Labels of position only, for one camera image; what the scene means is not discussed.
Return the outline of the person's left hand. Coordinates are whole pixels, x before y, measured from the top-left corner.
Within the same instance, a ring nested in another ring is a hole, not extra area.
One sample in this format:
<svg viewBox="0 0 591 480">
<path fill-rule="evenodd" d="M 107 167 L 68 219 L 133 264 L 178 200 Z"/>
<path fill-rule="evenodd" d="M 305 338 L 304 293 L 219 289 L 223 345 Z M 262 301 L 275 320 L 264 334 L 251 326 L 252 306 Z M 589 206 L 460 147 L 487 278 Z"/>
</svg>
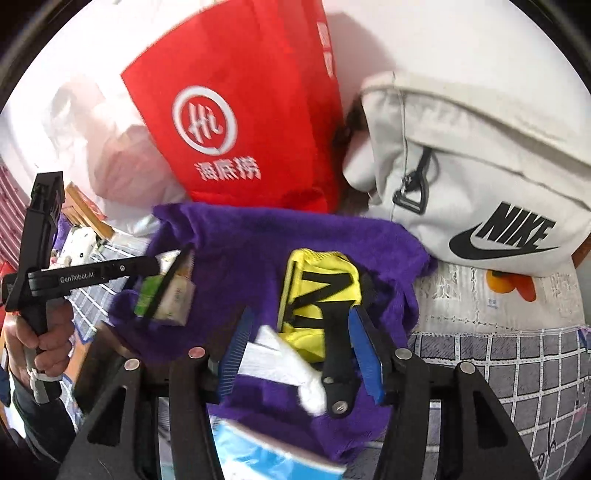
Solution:
<svg viewBox="0 0 591 480">
<path fill-rule="evenodd" d="M 61 376 L 68 367 L 74 333 L 73 310 L 67 299 L 55 299 L 46 304 L 48 331 L 37 336 L 27 322 L 16 314 L 7 314 L 4 321 L 5 344 L 9 369 L 13 377 L 26 388 L 30 377 L 25 351 L 39 351 L 35 367 L 50 377 Z"/>
</svg>

